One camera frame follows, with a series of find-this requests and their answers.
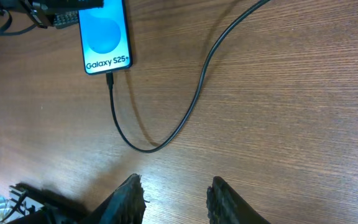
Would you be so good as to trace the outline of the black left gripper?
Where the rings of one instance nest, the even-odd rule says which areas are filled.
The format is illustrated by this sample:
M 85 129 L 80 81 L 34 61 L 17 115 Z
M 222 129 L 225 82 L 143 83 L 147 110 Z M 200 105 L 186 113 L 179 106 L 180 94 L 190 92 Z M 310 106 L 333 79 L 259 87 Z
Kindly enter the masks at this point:
M 26 13 L 37 27 L 43 29 L 48 27 L 64 29 L 79 23 L 78 11 L 58 12 L 52 8 L 90 9 L 104 6 L 103 0 L 44 0 L 42 3 L 20 0 L 17 1 L 17 7 L 21 12 Z

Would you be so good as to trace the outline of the blue Galaxy S25+ smartphone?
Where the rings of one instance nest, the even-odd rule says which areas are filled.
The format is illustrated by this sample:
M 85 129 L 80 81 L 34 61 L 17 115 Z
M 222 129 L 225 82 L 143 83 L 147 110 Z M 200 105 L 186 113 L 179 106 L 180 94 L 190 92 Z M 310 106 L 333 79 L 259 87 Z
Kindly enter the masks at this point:
M 124 0 L 78 11 L 85 73 L 97 75 L 132 66 L 131 40 Z

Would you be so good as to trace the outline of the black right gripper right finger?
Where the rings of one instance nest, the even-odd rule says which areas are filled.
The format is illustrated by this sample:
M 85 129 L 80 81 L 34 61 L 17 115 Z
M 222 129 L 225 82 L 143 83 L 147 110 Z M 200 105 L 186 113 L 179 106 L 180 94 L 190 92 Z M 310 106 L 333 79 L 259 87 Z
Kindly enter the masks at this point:
M 220 176 L 207 189 L 206 207 L 210 224 L 270 224 Z

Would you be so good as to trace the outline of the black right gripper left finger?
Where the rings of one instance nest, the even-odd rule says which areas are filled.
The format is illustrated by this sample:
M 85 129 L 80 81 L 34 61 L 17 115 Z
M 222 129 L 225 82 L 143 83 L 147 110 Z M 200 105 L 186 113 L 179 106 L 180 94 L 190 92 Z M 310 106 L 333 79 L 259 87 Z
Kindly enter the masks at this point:
M 142 224 L 146 204 L 139 174 L 130 175 L 79 224 Z

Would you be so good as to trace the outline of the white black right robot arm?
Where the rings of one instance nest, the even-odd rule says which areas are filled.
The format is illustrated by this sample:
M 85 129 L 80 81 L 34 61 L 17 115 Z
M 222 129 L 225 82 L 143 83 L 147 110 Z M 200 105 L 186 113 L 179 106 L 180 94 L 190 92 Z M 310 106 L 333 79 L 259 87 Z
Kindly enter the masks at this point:
M 147 208 L 139 174 L 130 175 L 89 213 L 77 203 L 22 185 L 13 187 L 12 193 L 0 223 L 142 223 Z M 213 178 L 206 194 L 210 223 L 268 223 L 222 177 Z

